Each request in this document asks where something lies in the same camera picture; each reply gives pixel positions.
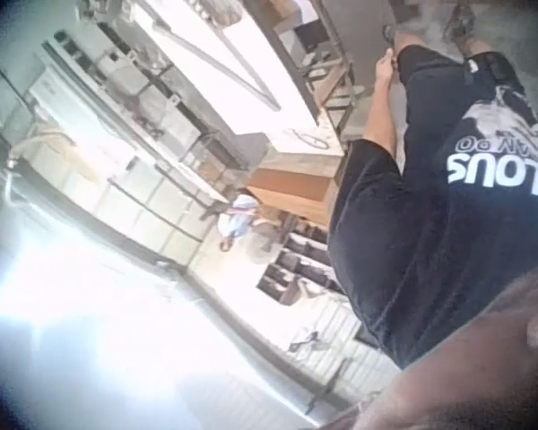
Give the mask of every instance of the dark pants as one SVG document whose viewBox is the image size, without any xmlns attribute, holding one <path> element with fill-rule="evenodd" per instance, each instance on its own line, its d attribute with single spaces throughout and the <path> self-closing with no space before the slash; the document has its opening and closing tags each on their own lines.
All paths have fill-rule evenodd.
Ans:
<svg viewBox="0 0 538 430">
<path fill-rule="evenodd" d="M 497 86 L 524 94 L 514 67 L 498 52 L 478 54 L 462 64 L 426 47 L 409 46 L 397 61 L 407 97 L 404 176 L 412 173 L 410 168 L 431 170 L 426 163 L 435 158 L 428 155 L 438 153 L 474 102 L 493 100 Z M 471 62 L 478 66 L 475 73 Z"/>
</svg>

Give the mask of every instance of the man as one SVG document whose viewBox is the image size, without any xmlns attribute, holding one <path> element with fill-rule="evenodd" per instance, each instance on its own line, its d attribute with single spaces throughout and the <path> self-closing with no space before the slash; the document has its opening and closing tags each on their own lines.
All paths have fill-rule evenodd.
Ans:
<svg viewBox="0 0 538 430">
<path fill-rule="evenodd" d="M 450 31 L 464 64 L 385 32 L 394 50 L 350 147 L 329 253 L 403 372 L 326 430 L 538 428 L 538 120 L 508 60 L 459 22 L 470 20 Z M 408 99 L 402 174 L 394 58 Z"/>
<path fill-rule="evenodd" d="M 233 203 L 214 202 L 200 218 L 205 221 L 212 215 L 219 215 L 217 228 L 221 233 L 219 249 L 227 253 L 235 243 L 235 239 L 243 237 L 255 222 L 259 201 L 245 188 L 237 190 Z"/>
</svg>

